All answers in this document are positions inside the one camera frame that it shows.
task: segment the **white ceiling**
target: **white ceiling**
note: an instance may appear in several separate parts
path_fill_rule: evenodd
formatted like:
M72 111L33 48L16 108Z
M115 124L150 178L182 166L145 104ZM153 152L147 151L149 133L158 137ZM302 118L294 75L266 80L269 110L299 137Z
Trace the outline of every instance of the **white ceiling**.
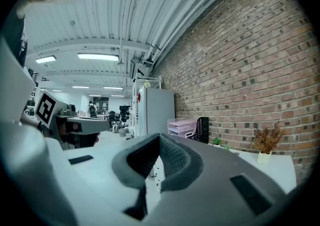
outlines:
M33 4L25 17L28 37L25 65L51 80L51 85L56 83L57 87L70 89L74 85L85 85L90 87L84 90L88 94L111 95L114 92L103 87L116 86L124 87L124 93L130 96L133 84L129 78L130 61L146 59L161 25L164 29L159 42L168 35L167 31L173 24L175 27L181 23L177 22L181 10L188 7L187 13L190 12L199 0L192 5L190 1L60 0ZM175 10L168 15L173 5L176 5ZM195 15L204 9L202 6ZM122 71L117 62L79 59L79 52L118 54L124 63ZM56 61L47 64L35 62L49 55L54 55Z

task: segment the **ceiling pipe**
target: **ceiling pipe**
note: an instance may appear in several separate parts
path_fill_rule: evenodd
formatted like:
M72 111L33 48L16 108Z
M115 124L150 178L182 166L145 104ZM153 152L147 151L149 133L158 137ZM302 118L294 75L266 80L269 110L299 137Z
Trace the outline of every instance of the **ceiling pipe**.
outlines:
M163 21L161 22L161 25L160 25L157 33L155 34L155 37L154 37L153 42L151 44L151 47L150 47L148 53L146 55L144 55L143 60L149 59L151 52L152 52L153 48L156 46L160 35L162 34L164 28L168 24L169 20L171 19L172 15L174 14L174 12L176 11L176 9L178 8L178 6L180 5L181 2L182 2L182 0L174 0L172 6L170 7L169 11L165 15Z
M173 32L173 34L170 36L170 38L166 41L166 43L164 44L164 46L162 47L161 50L158 49L158 51L154 54L152 60L155 63L156 60L159 58L160 53L163 52L165 50L165 48L169 45L169 43L171 42L171 40L175 37L175 35L179 32L179 30L183 27L183 25L189 20L189 18L194 14L194 12L196 10L198 10L198 8L205 2L206 0L200 0L197 5L189 12L189 14L182 20L182 22L180 23L180 25L175 29L175 31Z
M152 57L152 61L157 58L159 53L162 51L163 46L165 45L165 42L170 38L170 35L175 31L176 27L179 25L181 20L184 18L185 14L191 9L192 5L196 2L197 0L188 0L188 2L185 4L183 9L179 12L177 17L175 18L174 22L170 25L168 31L164 35L162 41L160 42L158 49L154 56Z

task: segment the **dried plant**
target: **dried plant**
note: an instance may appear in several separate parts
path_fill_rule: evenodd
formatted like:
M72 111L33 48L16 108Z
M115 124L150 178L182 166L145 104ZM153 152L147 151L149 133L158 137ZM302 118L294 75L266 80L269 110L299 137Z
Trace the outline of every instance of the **dried plant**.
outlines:
M254 146L259 149L261 153L270 154L284 135L282 130L278 127L278 123L272 129L256 129L255 138L253 140Z

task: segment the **office floor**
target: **office floor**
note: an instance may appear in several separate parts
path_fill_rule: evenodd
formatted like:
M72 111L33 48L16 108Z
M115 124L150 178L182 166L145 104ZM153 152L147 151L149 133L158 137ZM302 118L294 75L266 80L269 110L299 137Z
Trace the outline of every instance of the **office floor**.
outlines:
M114 142L130 142L130 140L126 140L126 138L130 137L132 131L127 133L125 137L121 137L119 133L113 133L109 131L101 132L99 136L99 142L95 144L95 147L101 147L104 145L108 145ZM161 198L161 194L159 189L156 187L155 179L152 177L147 177L145 180L146 186L146 206L148 213L150 214L152 210L156 207L158 201Z

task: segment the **shelf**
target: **shelf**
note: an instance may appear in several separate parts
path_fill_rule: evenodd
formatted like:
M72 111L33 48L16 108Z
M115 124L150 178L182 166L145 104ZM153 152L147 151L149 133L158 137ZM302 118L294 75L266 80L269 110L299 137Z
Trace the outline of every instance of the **shelf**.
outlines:
M197 120L181 120L181 121L175 121L175 122L168 122L168 124L174 125L174 126L185 126L188 124L194 124L197 123Z
M192 127L192 126L188 126L188 125L185 125L183 127L178 127L178 128L169 128L169 130L173 131L173 132L176 132L176 133L182 133L182 132L187 132L187 131L190 131L190 130L194 130L195 128Z

